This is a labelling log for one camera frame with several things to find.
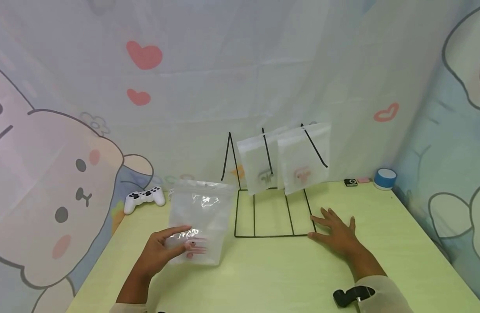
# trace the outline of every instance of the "white game controller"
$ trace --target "white game controller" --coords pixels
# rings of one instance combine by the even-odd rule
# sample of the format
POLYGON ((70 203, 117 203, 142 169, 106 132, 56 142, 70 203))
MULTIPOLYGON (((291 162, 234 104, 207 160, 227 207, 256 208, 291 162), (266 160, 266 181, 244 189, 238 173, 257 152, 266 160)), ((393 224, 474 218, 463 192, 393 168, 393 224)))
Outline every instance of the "white game controller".
POLYGON ((123 212, 127 215, 134 212, 137 205, 143 202, 155 201, 158 206, 165 205, 165 197, 163 196, 163 190, 160 187, 153 187, 150 190, 142 192, 132 192, 125 198, 125 206, 123 212))

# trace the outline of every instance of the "table surface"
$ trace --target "table surface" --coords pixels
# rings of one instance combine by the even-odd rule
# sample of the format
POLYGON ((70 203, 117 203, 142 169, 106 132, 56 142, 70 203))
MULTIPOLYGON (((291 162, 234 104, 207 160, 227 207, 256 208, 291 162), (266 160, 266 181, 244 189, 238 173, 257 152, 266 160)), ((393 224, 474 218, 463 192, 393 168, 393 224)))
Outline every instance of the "table surface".
MULTIPOLYGON (((355 216, 358 238, 414 312, 480 313, 480 301, 393 192, 371 183, 345 187, 333 182, 309 188, 307 195, 313 214, 320 215, 324 206, 343 220, 355 216)), ((282 191, 269 190, 255 200, 257 236, 292 233, 282 191)), ((303 192, 289 195, 287 201, 294 232, 311 231, 303 192)), ((237 235, 253 235, 252 202, 246 192, 240 193, 237 235)), ((145 204, 126 216, 67 312, 108 312, 148 236, 167 227, 169 211, 170 203, 145 204)), ((356 312, 355 307, 339 309, 333 302, 335 290, 353 285, 343 260, 303 236, 235 238, 235 216, 233 206, 220 266, 167 266, 152 280, 149 312, 356 312)))

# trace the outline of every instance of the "black clamp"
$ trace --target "black clamp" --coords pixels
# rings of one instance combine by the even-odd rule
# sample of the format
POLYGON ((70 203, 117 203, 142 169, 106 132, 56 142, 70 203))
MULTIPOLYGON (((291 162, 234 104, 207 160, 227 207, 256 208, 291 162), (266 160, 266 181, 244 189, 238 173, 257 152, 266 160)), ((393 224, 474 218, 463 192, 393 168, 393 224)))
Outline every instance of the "black clamp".
POLYGON ((334 297, 334 300, 339 307, 347 307, 352 302, 361 302, 365 299, 368 299, 369 297, 374 296, 375 293, 376 291, 373 290, 371 287, 356 286, 346 292, 340 289, 336 290, 332 294, 332 296, 334 297))

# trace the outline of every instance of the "hand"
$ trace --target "hand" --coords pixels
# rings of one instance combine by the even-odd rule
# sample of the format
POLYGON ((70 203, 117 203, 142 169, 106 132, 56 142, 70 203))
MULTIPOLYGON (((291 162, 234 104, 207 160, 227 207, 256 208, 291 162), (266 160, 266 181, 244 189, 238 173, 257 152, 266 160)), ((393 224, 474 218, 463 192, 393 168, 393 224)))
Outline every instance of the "hand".
POLYGON ((186 251, 184 244, 167 250, 164 247, 165 240, 174 234, 190 229, 190 226, 171 227, 151 234, 133 270, 139 275, 151 279, 162 270, 168 261, 186 251))
POLYGON ((330 235, 323 235, 320 233, 308 233, 308 237, 326 244, 336 253, 341 254, 345 258, 351 257, 353 254, 360 252, 364 247, 355 237, 355 217, 351 218, 350 226, 345 223, 335 214, 332 209, 326 211, 320 208, 323 218, 311 216, 311 220, 331 229, 330 235))

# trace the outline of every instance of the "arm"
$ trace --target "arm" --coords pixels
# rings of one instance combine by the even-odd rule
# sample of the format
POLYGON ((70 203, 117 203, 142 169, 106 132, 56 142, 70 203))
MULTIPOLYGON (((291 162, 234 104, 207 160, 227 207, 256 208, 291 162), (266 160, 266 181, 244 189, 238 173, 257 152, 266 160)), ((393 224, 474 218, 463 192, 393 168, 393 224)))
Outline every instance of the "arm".
POLYGON ((367 276, 387 276, 372 253, 356 238, 354 217, 351 218, 350 226, 346 226, 332 209, 326 211, 324 208, 321 208, 320 211, 323 218, 312 216, 312 221, 331 228, 332 234, 309 233, 309 238, 324 243, 338 254, 341 254, 348 262, 355 276, 355 281, 367 276))
POLYGON ((151 279, 162 270, 172 258, 186 251, 184 245, 165 249, 165 240, 177 233, 190 230, 189 226, 172 227, 151 234, 141 256, 132 268, 122 286, 115 306, 110 312, 146 312, 144 304, 148 300, 148 289, 151 279))
POLYGON ((331 209, 320 210, 323 218, 312 216, 311 219, 319 225, 329 227, 331 234, 309 233, 308 237, 326 244, 345 258, 355 276, 356 286, 368 286, 376 291, 374 296, 358 303, 360 311, 412 313, 396 284, 386 276, 373 254, 356 238, 355 218, 352 217, 350 226, 346 226, 331 209))

